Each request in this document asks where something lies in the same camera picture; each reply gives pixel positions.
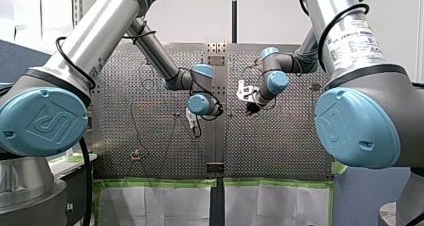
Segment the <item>white wall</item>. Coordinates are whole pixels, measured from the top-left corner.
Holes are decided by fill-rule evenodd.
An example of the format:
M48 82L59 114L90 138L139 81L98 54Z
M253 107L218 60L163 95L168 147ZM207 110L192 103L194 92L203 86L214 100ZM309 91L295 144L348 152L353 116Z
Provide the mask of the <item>white wall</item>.
M420 0L366 0L386 58L417 80ZM298 0L239 0L239 42L301 43L311 27Z
M411 80L418 78L420 0L366 0L368 20L386 58L402 65Z
M231 0L161 0L147 13L164 42L231 40Z
M22 10L16 9L20 2L23 1L14 0L15 21L18 23L23 18ZM412 80L424 80L424 70L417 66L422 64L424 54L424 47L421 46L424 46L424 38L420 33L424 33L424 26L420 25L424 11L420 10L424 7L420 3L422 0L366 2L371 6L368 19L387 59L404 66ZM34 11L33 8L40 7L35 1L31 4L24 8ZM35 33L26 33L27 28L17 25L23 31L18 32L18 40L15 42L38 50L51 51L54 50L51 39L71 30L70 2L42 0L41 7L45 11L43 30L47 31L43 31L40 36L42 42L27 42L37 39L40 31L37 25L30 25L35 28L30 32ZM10 10L0 10L0 18L7 13ZM34 15L36 14L27 13L28 18ZM231 0L162 0L154 3L147 14L147 20L164 42L231 41ZM240 43L299 44L311 27L297 0L239 0L238 23Z

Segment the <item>white object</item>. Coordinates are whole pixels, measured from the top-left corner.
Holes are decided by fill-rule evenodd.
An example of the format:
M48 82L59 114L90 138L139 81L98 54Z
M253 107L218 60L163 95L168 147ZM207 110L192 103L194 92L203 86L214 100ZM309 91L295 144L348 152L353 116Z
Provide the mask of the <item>white object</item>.
M239 86L237 89L237 98L241 101L254 103L255 91L259 91L258 87L255 86L244 86L244 80L239 80Z
M188 120L188 123L190 124L190 129L199 127L199 125L197 124L196 115L193 114L188 108L186 108L186 118Z
M96 154L90 154L90 161L94 161L97 159ZM74 170L78 169L79 167L82 167L84 165L84 162L67 162L66 160L60 160L54 163L49 163L50 170L52 171L52 174L56 178L61 178L65 175L68 175L72 173Z
M72 148L66 150L65 152L65 160L68 160L74 154L74 150Z

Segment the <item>green tape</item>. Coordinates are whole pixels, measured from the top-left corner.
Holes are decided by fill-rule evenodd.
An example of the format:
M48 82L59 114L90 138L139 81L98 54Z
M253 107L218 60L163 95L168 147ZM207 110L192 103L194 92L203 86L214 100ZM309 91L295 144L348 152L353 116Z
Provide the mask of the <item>green tape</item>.
M224 186L226 187L252 187L252 186L279 186L279 187L295 187L295 188L312 188L312 189L328 189L332 187L332 182L313 182L313 181L298 181L284 179L233 179L225 178Z
M127 179L103 179L94 182L101 188L132 188L132 187L149 187L149 188L213 188L216 187L216 179L206 180L167 180L167 179L144 179L144 178L127 178Z
M76 155L76 156L69 156L67 160L64 159L64 156L61 156L59 158L55 158L52 160L49 160L49 163L56 163L56 162L68 162L68 163L81 163L84 162L84 158L82 155Z
M334 205L334 187L335 184L332 183L330 187L330 199L328 204L328 226L333 226L333 205Z
M340 162L331 163L331 173L332 174L344 174L347 170L347 166Z
M94 218L95 218L95 226L99 225L99 217L100 217L100 192L102 191L102 187L100 184L94 183Z

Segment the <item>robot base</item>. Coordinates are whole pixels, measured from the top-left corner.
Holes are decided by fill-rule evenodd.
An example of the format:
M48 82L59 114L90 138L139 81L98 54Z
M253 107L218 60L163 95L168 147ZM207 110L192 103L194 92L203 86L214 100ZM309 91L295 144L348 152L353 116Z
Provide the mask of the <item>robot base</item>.
M66 183L58 180L46 195L4 208L0 208L2 226L66 225Z
M379 226L404 226L423 212L424 208L424 169L412 168L409 180L397 203L389 203L380 208ZM416 226L424 226L424 221Z

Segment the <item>blue robot logo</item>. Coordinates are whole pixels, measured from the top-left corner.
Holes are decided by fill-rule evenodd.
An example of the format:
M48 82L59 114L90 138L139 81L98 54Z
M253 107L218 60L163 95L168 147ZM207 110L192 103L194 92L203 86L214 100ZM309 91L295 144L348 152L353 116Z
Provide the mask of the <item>blue robot logo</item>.
M317 129L323 139L325 137L330 148L335 148L349 140L341 113L336 108L331 107L317 117Z
M48 102L28 124L27 132L61 144L77 119L78 116L71 111L54 102Z

